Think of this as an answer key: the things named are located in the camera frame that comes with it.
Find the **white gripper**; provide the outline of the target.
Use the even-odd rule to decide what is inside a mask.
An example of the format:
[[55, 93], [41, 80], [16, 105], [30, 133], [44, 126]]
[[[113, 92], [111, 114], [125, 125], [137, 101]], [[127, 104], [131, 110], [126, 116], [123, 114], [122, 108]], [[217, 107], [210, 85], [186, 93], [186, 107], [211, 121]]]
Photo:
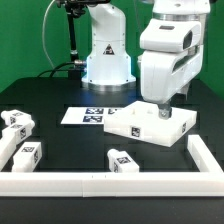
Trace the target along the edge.
[[171, 107], [164, 104], [188, 84], [201, 70], [204, 46], [183, 52], [145, 50], [141, 58], [140, 89], [145, 101], [160, 104], [159, 117], [169, 119]]

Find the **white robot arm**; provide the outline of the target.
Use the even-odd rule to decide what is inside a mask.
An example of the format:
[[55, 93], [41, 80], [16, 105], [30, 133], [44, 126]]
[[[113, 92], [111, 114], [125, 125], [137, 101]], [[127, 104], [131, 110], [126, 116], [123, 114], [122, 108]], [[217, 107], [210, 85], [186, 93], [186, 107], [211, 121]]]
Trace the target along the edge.
[[[159, 117], [172, 116], [171, 98], [200, 72], [209, 0], [141, 0], [151, 4], [152, 18], [140, 35], [138, 58], [143, 99], [156, 104]], [[89, 8], [92, 51], [87, 57], [86, 87], [104, 91], [133, 83], [125, 50], [126, 21], [111, 4]]]

